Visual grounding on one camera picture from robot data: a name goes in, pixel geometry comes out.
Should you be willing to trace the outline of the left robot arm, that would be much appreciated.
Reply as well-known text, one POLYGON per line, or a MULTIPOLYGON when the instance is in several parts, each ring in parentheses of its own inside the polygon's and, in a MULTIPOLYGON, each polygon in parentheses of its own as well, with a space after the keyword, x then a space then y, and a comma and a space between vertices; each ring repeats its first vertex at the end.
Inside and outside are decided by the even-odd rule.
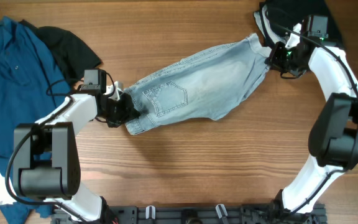
POLYGON ((14 130, 14 151, 4 184, 8 194, 27 205, 51 205, 73 222, 118 223, 105 199, 81 183, 76 135, 94 119, 117 128, 137 118, 131 97, 102 69, 85 70, 83 83, 58 108, 14 130))

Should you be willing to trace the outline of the light blue denim shorts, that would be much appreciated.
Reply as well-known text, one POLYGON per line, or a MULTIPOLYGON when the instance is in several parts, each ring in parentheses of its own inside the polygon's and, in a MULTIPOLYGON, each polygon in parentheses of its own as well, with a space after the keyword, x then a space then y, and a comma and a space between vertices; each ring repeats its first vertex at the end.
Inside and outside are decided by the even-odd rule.
POLYGON ((192 118, 223 118, 263 82, 271 49, 257 34, 217 45, 158 70, 125 92, 140 113, 128 121, 131 135, 192 118))

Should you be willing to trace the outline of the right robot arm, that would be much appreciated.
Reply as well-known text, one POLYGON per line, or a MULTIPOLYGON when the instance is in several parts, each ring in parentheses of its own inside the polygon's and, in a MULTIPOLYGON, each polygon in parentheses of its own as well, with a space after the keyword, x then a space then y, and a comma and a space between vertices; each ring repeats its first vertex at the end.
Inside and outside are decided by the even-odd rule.
POLYGON ((309 15, 299 32, 291 32, 300 38, 296 45, 277 42, 266 60, 282 77, 313 72, 326 99, 308 137, 307 161, 266 211, 272 223, 307 221, 324 191, 358 164, 358 81, 327 30, 328 17, 309 15))

